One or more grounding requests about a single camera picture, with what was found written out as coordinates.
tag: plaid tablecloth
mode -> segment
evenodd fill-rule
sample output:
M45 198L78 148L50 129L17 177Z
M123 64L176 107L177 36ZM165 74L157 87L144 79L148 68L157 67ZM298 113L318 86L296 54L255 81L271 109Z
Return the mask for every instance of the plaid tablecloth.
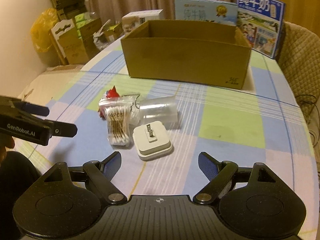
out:
M118 40L88 62L47 103L47 118L75 123L78 134L51 138L46 147L17 140L15 150L42 172L58 161L81 166L89 160L105 159L114 150L97 109L102 94L114 85L119 94L139 92L146 98L175 95L179 111L179 123L169 130L172 154L143 162L135 147L120 150L122 166L112 182L124 194L193 197L208 183L197 164L202 151L242 167L263 162L306 205L307 217L299 236L316 238L319 187L308 128L276 61L254 51L244 89L232 90L130 78Z

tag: beige chair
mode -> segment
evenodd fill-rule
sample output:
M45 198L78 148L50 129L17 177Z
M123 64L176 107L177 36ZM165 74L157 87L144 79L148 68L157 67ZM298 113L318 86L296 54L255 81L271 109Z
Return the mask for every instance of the beige chair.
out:
M283 34L277 62L308 122L314 105L307 102L316 103L320 96L320 38L289 22Z

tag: clear plastic container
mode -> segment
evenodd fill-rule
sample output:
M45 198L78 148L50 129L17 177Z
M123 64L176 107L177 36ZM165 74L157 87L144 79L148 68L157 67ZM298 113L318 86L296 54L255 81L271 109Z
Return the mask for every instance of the clear plastic container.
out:
M142 100L139 105L141 124L155 121L160 121L162 123L178 121L175 97Z

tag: cardboard box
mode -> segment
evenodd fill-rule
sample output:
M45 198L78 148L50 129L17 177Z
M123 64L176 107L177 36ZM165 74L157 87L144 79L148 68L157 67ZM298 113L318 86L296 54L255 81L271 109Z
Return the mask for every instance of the cardboard box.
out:
M238 5L218 0L174 0L176 20L237 24Z
M122 23L119 23L119 24L116 24L113 26L109 26L108 29L103 32L105 38L109 42L115 41L116 39L118 39L122 33L123 33Z
M131 12L122 17L122 27L124 35L129 34L132 30L149 20L163 20L163 10L146 10Z
M121 40L131 77L241 89L251 47L238 27L152 20Z
M100 51L93 43L93 34L102 27L101 19L95 19L79 29L82 39L78 38L77 28L63 33L58 42L63 47L69 64L85 64Z

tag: metal screw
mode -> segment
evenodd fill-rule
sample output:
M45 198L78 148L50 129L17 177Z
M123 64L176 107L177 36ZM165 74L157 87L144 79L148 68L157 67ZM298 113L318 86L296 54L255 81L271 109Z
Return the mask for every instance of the metal screw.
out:
M120 193L113 193L113 194L110 194L108 196L108 199L110 199L111 201L120 201L120 200L123 200L124 196Z
M209 201L211 199L211 196L207 193L200 193L196 195L196 199L199 201Z

